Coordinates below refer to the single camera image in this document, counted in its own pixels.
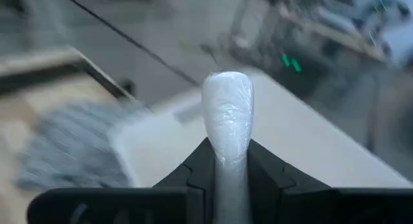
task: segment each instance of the plastic wrap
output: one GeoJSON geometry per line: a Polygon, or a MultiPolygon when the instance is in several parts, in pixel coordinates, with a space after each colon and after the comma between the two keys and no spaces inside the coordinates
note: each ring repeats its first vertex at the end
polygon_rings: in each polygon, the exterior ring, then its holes
{"type": "Polygon", "coordinates": [[[204,82],[202,104],[216,157],[215,223],[251,223],[247,150],[254,115],[252,82],[239,72],[214,74],[204,82]]]}

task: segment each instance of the gray fabric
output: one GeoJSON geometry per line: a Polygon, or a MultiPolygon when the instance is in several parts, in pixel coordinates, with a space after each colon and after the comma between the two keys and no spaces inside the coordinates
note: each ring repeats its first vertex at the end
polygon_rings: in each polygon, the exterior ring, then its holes
{"type": "Polygon", "coordinates": [[[78,103],[47,113],[23,154],[17,178],[21,188],[129,187],[111,149],[108,131],[130,114],[144,114],[137,103],[78,103]]]}

